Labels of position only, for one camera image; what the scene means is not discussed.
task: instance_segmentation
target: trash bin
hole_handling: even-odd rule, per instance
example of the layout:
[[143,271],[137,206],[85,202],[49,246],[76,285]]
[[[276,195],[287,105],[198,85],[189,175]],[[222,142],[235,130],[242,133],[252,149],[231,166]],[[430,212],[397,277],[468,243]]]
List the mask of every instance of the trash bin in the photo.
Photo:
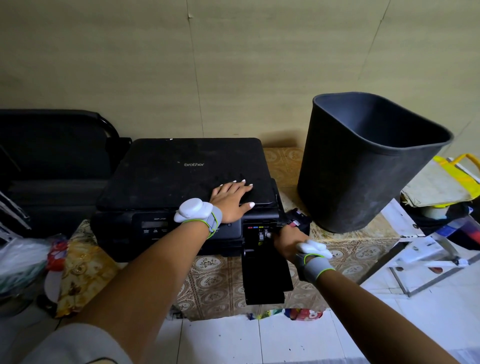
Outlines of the trash bin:
[[446,128],[378,95],[318,95],[299,196],[323,229],[362,229],[452,139]]

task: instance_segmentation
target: gray sleeve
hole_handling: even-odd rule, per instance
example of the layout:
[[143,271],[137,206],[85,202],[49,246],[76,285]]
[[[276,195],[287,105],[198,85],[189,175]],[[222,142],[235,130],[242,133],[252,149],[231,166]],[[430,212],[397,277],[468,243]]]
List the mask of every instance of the gray sleeve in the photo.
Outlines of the gray sleeve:
[[48,335],[21,364],[87,364],[100,359],[132,364],[106,331],[87,324],[69,324]]

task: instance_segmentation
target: floor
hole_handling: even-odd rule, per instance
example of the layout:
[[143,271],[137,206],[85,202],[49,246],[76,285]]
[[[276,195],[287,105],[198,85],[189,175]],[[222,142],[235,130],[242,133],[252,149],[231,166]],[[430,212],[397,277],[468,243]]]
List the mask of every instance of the floor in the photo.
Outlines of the floor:
[[[414,289],[422,284],[419,275],[407,277],[404,283]],[[387,268],[363,287],[445,349],[480,347],[480,262],[412,298],[401,294]],[[0,362],[17,363],[56,325],[35,307],[0,323]],[[291,321],[284,315],[254,321],[244,316],[165,321],[148,364],[291,363],[362,356],[335,314],[327,310],[312,322]]]

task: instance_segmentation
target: printer lid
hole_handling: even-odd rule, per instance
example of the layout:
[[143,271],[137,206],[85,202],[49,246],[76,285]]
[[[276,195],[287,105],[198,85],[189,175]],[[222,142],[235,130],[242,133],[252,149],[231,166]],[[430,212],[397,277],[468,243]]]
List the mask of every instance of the printer lid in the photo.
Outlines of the printer lid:
[[256,138],[135,140],[97,200],[99,210],[178,208],[237,180],[253,183],[241,202],[276,202],[262,144]]

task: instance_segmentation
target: printer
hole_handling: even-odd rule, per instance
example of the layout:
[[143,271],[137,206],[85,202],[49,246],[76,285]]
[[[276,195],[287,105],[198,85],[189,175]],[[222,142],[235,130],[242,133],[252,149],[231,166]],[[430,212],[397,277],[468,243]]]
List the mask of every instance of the printer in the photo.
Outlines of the printer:
[[220,224],[198,254],[241,256],[246,303],[283,303],[293,289],[290,272],[267,233],[286,216],[256,138],[135,140],[98,198],[91,228],[107,254],[129,262],[178,226],[173,217],[182,202],[209,201],[215,187],[243,179],[253,189],[240,203],[254,208]]

